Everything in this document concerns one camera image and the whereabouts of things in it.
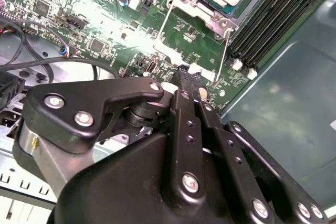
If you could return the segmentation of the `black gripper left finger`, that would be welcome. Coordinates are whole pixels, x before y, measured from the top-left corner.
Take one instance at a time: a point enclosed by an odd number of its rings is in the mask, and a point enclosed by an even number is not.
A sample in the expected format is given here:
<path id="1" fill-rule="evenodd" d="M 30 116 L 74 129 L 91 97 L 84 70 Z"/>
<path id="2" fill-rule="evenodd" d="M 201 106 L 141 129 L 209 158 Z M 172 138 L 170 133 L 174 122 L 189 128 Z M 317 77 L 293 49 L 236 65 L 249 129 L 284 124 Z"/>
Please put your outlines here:
<path id="1" fill-rule="evenodd" d="M 169 83 L 149 77 L 43 84 L 26 97 L 16 135 L 16 160 L 40 172 L 57 199 L 91 165 L 159 134 L 172 144 L 167 205 L 197 211 L 205 200 L 204 173 L 188 158 L 202 151 L 200 74 L 179 67 Z"/>

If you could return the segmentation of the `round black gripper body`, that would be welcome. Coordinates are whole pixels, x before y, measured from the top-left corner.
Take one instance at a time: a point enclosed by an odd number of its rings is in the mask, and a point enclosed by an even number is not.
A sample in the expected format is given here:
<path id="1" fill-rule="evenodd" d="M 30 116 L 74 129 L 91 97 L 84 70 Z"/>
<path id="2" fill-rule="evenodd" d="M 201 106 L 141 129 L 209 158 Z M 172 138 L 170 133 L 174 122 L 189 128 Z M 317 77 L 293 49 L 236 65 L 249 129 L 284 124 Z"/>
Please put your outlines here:
<path id="1" fill-rule="evenodd" d="M 163 199 L 170 175 L 172 144 L 147 136 L 75 175 L 62 190 L 48 223 L 248 223 L 224 190 L 211 154 L 188 158 L 204 173 L 200 208 L 184 215 Z"/>

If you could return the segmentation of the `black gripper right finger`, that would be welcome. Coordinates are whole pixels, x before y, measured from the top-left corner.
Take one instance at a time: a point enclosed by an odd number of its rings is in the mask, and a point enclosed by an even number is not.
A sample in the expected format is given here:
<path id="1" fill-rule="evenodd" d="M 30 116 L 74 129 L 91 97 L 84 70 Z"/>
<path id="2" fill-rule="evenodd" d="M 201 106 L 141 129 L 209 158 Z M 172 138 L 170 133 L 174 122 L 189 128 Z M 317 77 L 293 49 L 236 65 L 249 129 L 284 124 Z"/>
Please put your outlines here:
<path id="1" fill-rule="evenodd" d="M 319 204 L 241 124 L 222 124 L 205 101 L 197 104 L 197 116 L 235 223 L 329 222 Z"/>

